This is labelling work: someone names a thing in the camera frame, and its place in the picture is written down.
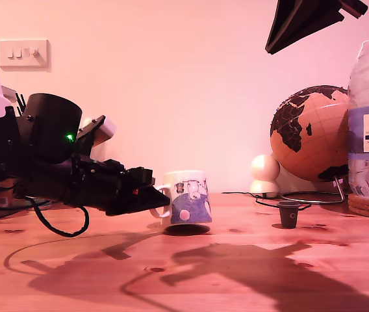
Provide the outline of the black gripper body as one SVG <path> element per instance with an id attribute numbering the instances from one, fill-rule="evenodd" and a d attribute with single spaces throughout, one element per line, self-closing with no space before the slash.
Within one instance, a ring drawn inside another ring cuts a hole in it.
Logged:
<path id="1" fill-rule="evenodd" d="M 126 169 L 112 159 L 94 162 L 79 155 L 71 157 L 71 207 L 86 206 L 104 211 L 119 193 L 153 185 L 153 171 L 150 169 Z"/>
<path id="2" fill-rule="evenodd" d="M 341 9 L 359 19 L 368 10 L 368 6 L 360 0 L 338 0 Z"/>

